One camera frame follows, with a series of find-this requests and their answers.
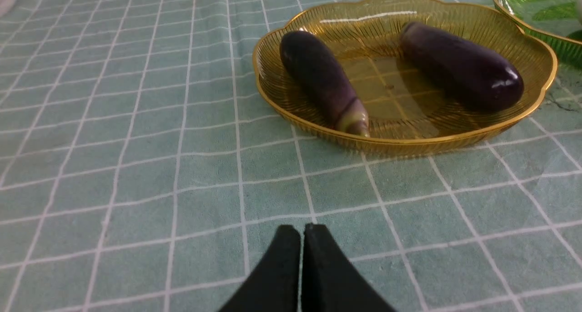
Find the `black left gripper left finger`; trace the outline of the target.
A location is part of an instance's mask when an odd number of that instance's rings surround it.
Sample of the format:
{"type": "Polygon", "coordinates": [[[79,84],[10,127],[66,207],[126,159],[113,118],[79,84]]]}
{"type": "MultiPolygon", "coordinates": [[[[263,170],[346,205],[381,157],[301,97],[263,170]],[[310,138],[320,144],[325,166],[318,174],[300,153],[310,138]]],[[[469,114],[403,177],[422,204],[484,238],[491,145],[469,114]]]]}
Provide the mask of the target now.
{"type": "Polygon", "coordinates": [[[277,227],[259,263],[221,312],[296,312],[301,239],[291,225],[277,227]]]}

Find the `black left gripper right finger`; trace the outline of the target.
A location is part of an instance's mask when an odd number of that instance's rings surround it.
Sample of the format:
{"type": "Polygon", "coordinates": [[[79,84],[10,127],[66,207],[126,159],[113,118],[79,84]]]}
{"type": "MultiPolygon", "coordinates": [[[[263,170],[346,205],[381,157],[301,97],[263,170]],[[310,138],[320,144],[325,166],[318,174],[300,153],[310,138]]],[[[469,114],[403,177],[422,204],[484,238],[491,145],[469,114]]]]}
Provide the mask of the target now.
{"type": "Polygon", "coordinates": [[[394,312],[343,254],[326,225],[304,228],[304,312],[394,312]]]}

